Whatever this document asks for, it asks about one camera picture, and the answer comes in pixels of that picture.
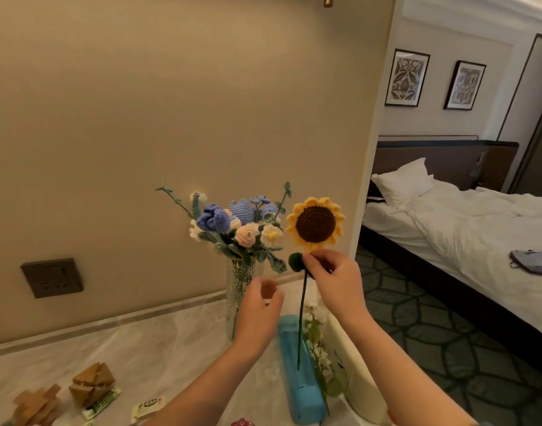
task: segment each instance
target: person's left hand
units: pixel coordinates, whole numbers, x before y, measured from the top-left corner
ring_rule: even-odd
[[[271,299],[268,306],[264,299]],[[271,278],[251,281],[241,302],[234,345],[259,358],[276,335],[284,292]]]

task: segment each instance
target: sunflower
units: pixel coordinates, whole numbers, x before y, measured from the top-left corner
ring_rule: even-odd
[[[340,207],[323,197],[320,200],[309,197],[304,203],[298,203],[287,217],[289,226],[285,233],[290,233],[296,245],[305,251],[334,245],[337,236],[342,236],[342,222],[346,216],[340,214]]]

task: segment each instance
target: white pillow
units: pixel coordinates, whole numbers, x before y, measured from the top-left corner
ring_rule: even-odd
[[[428,176],[425,158],[405,164],[394,172],[372,175],[371,180],[389,206],[401,207],[411,199],[433,188],[433,176]]]

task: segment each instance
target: framed artwork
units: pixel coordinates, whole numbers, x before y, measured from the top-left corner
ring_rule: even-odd
[[[430,58],[428,54],[395,49],[385,106],[418,106]]]
[[[485,70],[485,64],[457,61],[446,96],[445,109],[471,111]]]

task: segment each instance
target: clear vase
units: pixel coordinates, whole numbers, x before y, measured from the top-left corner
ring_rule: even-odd
[[[244,261],[228,260],[225,277],[225,332],[233,341],[237,326],[237,316],[243,300],[243,294],[255,277],[259,277],[263,271],[263,265],[255,263],[246,265]]]

